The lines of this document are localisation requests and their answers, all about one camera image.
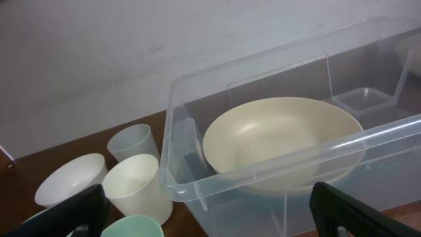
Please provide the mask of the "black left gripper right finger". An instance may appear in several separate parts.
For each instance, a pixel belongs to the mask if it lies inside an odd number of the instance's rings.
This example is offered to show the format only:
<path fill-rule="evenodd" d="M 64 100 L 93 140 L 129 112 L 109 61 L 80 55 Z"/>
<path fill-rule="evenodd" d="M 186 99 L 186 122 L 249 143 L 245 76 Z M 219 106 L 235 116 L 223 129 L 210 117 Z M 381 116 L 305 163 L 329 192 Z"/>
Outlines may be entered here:
<path fill-rule="evenodd" d="M 339 227 L 353 236 L 420 237 L 420 231 L 380 213 L 325 182 L 314 184 L 309 207 L 321 237 L 338 237 Z"/>

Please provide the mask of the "small white bowl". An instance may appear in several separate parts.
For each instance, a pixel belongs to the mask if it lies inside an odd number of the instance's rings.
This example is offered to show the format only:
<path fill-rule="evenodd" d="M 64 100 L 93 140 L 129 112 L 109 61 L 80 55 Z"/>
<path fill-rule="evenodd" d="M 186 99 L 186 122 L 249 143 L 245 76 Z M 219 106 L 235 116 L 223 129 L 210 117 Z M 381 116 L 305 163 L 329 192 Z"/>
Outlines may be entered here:
<path fill-rule="evenodd" d="M 102 183 L 108 171 L 105 158 L 99 153 L 75 158 L 41 183 L 34 201 L 46 208 L 53 207 L 94 184 Z"/>

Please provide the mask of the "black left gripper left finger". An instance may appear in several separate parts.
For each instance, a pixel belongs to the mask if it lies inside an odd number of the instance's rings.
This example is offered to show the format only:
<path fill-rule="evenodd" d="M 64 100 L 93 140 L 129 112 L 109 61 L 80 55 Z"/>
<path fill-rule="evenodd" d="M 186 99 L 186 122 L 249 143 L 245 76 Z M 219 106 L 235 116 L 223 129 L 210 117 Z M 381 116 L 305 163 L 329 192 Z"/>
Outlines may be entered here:
<path fill-rule="evenodd" d="M 101 235 L 110 203 L 100 184 L 94 184 L 54 207 L 23 222 L 3 237 Z"/>

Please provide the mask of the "large beige bowl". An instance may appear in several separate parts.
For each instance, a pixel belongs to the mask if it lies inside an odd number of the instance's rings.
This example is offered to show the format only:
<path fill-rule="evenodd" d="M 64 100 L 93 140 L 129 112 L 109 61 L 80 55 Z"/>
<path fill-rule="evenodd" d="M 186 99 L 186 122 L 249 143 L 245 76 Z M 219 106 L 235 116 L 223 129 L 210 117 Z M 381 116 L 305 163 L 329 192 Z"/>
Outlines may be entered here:
<path fill-rule="evenodd" d="M 302 97 L 273 97 L 237 106 L 220 115 L 207 129 L 203 151 L 218 173 L 240 169 L 271 158 L 279 164 L 301 165 L 274 178 L 243 187 L 263 196 L 304 194 L 311 189 L 311 178 L 319 176 L 333 184 L 347 176 L 364 156 L 363 151 L 329 161 L 286 154 L 333 141 L 363 130 L 348 112 L 323 101 Z"/>

